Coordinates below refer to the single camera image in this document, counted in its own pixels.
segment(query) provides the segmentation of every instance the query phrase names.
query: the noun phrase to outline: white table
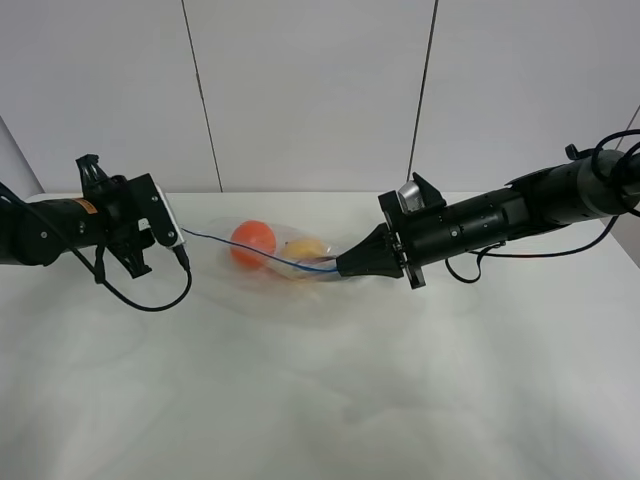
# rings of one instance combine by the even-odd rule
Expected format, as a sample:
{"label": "white table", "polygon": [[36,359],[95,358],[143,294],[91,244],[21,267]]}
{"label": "white table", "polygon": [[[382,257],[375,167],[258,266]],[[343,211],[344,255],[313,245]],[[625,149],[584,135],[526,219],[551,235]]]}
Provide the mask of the white table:
{"label": "white table", "polygon": [[[196,229],[255,218],[345,247],[382,221],[374,194],[171,199]],[[568,249],[602,228],[509,250]],[[429,266],[416,291],[256,284],[214,268],[217,244],[189,246],[194,291],[162,314],[120,304],[69,255],[0,268],[0,478],[638,478],[640,269],[613,238],[487,259],[474,286]],[[166,303],[184,273],[160,247],[147,260],[134,281],[110,259],[109,278]]]}

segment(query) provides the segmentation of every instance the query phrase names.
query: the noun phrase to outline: plastic bag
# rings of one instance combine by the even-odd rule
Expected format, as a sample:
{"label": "plastic bag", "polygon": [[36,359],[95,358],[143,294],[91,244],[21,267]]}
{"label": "plastic bag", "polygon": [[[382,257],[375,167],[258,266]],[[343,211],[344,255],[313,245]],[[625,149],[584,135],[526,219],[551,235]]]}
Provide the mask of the plastic bag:
{"label": "plastic bag", "polygon": [[236,218],[218,219],[204,228],[183,227],[191,237],[226,250],[231,264],[247,275],[269,273],[292,280],[340,279],[334,245],[296,228]]}

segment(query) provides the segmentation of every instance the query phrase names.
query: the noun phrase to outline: yellow object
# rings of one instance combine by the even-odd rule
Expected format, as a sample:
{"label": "yellow object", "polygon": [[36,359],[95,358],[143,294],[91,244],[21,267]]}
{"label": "yellow object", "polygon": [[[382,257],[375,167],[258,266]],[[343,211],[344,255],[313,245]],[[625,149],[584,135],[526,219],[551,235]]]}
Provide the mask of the yellow object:
{"label": "yellow object", "polygon": [[280,251],[280,258],[291,262],[314,260],[326,257],[329,248],[317,238],[303,237],[287,242]]}

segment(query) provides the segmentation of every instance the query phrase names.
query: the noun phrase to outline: orange ball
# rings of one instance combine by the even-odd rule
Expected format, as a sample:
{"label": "orange ball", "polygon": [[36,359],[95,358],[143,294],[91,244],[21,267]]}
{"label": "orange ball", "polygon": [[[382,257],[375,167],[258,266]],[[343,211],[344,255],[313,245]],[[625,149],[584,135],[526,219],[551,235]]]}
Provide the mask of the orange ball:
{"label": "orange ball", "polygon": [[[266,223],[248,220],[236,228],[231,241],[246,245],[261,252],[273,255],[276,251],[276,236]],[[231,246],[231,258],[246,268],[260,268],[268,260],[264,255],[246,248]]]}

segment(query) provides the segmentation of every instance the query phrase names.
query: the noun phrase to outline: orange label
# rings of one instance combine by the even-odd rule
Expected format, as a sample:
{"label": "orange label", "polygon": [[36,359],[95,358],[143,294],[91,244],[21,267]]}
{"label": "orange label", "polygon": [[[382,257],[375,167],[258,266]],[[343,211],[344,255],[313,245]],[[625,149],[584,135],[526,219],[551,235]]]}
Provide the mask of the orange label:
{"label": "orange label", "polygon": [[89,215],[93,215],[94,213],[98,213],[98,209],[93,206],[93,203],[91,203],[88,200],[85,200],[84,198],[72,198],[71,200],[73,200],[74,202],[82,205],[82,208],[84,208]]}

